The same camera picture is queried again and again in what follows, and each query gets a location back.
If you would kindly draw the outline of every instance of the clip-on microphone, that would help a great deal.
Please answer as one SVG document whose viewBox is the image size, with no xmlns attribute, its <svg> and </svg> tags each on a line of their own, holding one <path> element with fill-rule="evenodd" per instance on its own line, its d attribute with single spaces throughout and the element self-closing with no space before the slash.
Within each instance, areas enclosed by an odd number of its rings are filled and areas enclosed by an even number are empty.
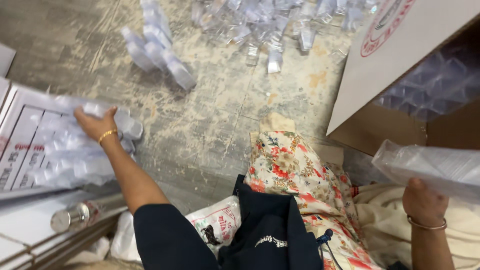
<svg viewBox="0 0 480 270">
<path fill-rule="evenodd" d="M 322 259 L 322 262 L 324 263 L 324 250 L 322 249 L 322 244 L 327 244 L 328 250 L 330 250 L 330 255 L 332 255 L 333 261 L 338 265 L 340 270 L 343 270 L 342 267 L 338 264 L 338 262 L 335 259 L 335 256 L 333 255 L 332 250 L 330 249 L 330 246 L 328 245 L 328 241 L 332 239 L 333 236 L 333 231 L 330 229 L 327 229 L 325 231 L 325 234 L 317 238 L 317 244 L 318 248 L 320 249 L 320 258 Z"/>
</svg>

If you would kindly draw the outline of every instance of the open cardboard box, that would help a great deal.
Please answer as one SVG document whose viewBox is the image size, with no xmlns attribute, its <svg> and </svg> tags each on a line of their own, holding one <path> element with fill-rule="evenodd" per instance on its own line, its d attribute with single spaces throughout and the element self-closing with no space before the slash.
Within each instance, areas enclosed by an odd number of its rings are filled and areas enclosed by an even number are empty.
<svg viewBox="0 0 480 270">
<path fill-rule="evenodd" d="M 372 156 L 386 139 L 480 149 L 480 100 L 430 123 L 372 103 L 449 42 L 480 49 L 480 1 L 384 0 L 352 43 L 327 135 Z"/>
</svg>

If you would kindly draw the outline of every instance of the printed logo on shirt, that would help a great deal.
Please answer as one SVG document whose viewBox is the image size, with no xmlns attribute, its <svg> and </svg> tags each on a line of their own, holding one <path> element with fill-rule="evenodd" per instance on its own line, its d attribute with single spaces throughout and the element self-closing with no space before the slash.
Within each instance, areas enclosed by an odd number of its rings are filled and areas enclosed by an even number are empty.
<svg viewBox="0 0 480 270">
<path fill-rule="evenodd" d="M 285 246 L 288 246 L 287 244 L 287 241 L 282 241 L 282 240 L 278 240 L 276 239 L 275 237 L 272 237 L 271 235 L 268 235 L 268 236 L 265 236 L 263 237 L 262 239 L 260 239 L 256 244 L 255 244 L 255 247 L 257 247 L 259 244 L 263 243 L 263 242 L 273 242 L 276 244 L 277 247 L 285 247 Z"/>
</svg>

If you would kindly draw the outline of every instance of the dusty floor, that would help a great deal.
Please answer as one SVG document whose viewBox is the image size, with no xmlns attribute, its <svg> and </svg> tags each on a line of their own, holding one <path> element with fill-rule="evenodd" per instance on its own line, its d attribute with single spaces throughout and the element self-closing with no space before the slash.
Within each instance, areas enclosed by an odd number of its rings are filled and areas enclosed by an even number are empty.
<svg viewBox="0 0 480 270">
<path fill-rule="evenodd" d="M 190 22 L 190 1 L 160 2 L 173 50 L 197 77 L 192 92 L 132 63 L 119 30 L 141 32 L 138 0 L 0 0 L 0 42 L 17 50 L 8 78 L 130 108 L 144 123 L 138 160 L 182 213 L 231 194 L 248 166 L 249 132 L 271 111 L 292 118 L 311 143 L 332 143 L 325 132 L 342 66 L 328 54 L 351 35 L 332 28 L 301 56 L 287 30 L 282 72 L 267 75 L 265 53 L 248 67 L 244 51 L 208 43 Z M 346 150 L 353 182 L 379 181 L 370 159 Z"/>
</svg>

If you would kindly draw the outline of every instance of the cardboard box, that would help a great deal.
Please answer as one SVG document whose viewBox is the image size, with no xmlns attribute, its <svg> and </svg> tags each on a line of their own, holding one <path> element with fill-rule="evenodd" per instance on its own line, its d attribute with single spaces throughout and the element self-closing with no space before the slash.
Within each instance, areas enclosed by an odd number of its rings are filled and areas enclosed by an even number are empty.
<svg viewBox="0 0 480 270">
<path fill-rule="evenodd" d="M 0 199 L 59 190 L 36 187 L 26 172 L 48 165 L 44 143 L 53 132 L 40 132 L 38 126 L 67 114 L 45 93 L 15 83 L 9 86 L 0 110 Z"/>
<path fill-rule="evenodd" d="M 0 77 L 7 76 L 16 51 L 0 43 Z"/>
<path fill-rule="evenodd" d="M 369 155 L 385 139 L 480 149 L 479 100 L 428 124 L 372 104 L 445 44 L 478 44 L 479 13 L 474 0 L 385 0 L 352 43 L 327 135 Z"/>
</svg>

